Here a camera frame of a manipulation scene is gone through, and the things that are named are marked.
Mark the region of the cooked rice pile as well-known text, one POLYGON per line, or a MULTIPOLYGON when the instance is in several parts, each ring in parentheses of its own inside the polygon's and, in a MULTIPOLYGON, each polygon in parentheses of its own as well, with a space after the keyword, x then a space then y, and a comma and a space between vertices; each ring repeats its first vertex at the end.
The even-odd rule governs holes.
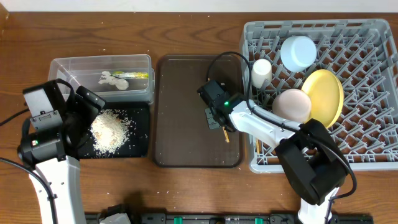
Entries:
POLYGON ((93 148, 97 156, 111 156, 129 139, 131 120, 126 110, 103 110, 91 124, 93 148))

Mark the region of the wooden chopstick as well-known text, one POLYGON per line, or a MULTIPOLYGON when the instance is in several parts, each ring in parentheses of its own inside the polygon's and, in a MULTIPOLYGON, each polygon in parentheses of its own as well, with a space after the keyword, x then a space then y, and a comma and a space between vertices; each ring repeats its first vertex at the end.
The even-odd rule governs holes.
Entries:
POLYGON ((228 136, 228 132, 225 127, 223 127, 223 133, 224 133, 225 141, 227 143, 229 143, 229 136, 228 136))
POLYGON ((259 155, 261 153, 261 146, 259 144, 259 140, 256 140, 256 153, 259 155))

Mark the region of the small white green cup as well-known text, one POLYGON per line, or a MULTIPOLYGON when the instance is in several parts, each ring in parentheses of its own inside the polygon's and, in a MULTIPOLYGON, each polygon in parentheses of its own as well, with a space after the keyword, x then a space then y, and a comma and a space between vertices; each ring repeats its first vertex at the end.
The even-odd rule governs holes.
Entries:
POLYGON ((262 58, 254 62, 251 72, 251 83, 256 88, 262 88, 265 82, 272 80, 272 64, 262 58))

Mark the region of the pink bowl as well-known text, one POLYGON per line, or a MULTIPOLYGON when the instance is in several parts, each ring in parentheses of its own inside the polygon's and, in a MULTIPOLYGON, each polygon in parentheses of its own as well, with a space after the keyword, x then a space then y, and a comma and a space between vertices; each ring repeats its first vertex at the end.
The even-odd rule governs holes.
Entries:
POLYGON ((277 116, 304 123, 308 120, 312 108, 309 96, 298 89, 289 89, 277 95, 272 104, 272 112, 277 116))

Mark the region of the light blue bowl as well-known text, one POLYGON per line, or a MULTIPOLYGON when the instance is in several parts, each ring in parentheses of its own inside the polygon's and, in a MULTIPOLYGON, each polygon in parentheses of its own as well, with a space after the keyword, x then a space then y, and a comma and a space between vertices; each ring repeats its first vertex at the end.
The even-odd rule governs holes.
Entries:
POLYGON ((302 72, 314 63, 317 48, 309 37, 293 36, 283 42, 280 57, 286 69, 291 72, 302 72))

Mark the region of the yellow plate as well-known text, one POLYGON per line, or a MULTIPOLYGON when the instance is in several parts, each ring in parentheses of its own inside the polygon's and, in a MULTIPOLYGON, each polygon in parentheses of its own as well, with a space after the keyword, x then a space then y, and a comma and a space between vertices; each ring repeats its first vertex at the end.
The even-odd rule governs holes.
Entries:
POLYGON ((342 112, 345 97, 336 75, 329 70, 317 70, 307 77, 301 90, 312 103, 309 119, 315 119, 330 128, 342 112))

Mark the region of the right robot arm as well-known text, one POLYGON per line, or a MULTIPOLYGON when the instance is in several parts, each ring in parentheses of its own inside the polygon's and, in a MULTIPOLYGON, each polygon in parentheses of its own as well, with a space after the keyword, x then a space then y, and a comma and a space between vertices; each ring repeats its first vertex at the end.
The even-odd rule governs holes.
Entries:
POLYGON ((216 80, 206 82, 197 93, 219 126, 250 134, 273 147, 289 184, 301 198, 301 223, 331 221, 331 207, 340 197, 337 192, 353 171, 321 122, 283 119, 247 95, 230 95, 216 80))

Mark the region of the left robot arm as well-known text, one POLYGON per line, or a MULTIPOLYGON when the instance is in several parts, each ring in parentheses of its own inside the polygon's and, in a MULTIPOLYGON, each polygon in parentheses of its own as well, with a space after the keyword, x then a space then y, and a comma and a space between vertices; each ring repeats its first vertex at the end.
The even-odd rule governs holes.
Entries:
POLYGON ((32 169, 43 223, 86 223, 80 192, 79 149, 106 102, 79 86, 64 98, 53 80, 23 91, 31 118, 18 155, 32 169))

